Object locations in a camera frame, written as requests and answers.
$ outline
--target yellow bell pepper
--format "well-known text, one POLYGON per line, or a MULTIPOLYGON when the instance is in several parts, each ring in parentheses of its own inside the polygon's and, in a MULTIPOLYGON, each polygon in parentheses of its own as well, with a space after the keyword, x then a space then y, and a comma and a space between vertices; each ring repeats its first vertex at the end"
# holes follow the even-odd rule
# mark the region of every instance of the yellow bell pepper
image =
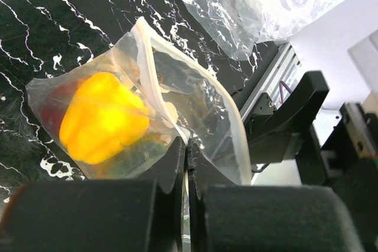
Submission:
POLYGON ((94 165, 140 140, 148 125, 141 98, 112 73, 99 72, 75 92, 59 139, 74 160, 94 165))

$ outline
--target white wall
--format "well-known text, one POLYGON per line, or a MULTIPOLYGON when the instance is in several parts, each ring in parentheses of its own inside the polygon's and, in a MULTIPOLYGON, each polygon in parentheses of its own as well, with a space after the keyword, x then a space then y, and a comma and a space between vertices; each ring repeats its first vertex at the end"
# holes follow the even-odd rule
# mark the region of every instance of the white wall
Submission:
POLYGON ((289 39, 304 69, 323 71, 331 89, 326 108, 369 94, 347 50, 377 29, 378 0, 346 0, 289 39))

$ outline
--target marble surface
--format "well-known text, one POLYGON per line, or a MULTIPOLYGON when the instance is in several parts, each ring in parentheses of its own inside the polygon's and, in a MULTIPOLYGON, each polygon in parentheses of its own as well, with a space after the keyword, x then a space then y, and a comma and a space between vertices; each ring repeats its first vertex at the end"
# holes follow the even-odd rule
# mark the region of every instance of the marble surface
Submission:
POLYGON ((24 182, 84 179, 31 113, 25 85, 88 62, 141 16, 234 98, 273 46, 255 46, 249 61, 230 60, 181 0, 0 0, 0 215, 24 182))

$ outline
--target plastic bag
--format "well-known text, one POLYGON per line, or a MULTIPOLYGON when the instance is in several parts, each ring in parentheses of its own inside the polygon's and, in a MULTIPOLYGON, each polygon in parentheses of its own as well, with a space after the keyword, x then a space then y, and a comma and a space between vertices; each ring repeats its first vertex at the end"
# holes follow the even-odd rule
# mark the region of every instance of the plastic bag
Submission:
POLYGON ((234 60, 256 42, 285 40, 344 0, 183 0, 189 12, 234 60))
POLYGON ((42 126, 89 178, 138 176, 181 136, 230 180, 250 183, 233 100, 143 18, 109 51, 60 77, 33 79, 27 92, 42 126))

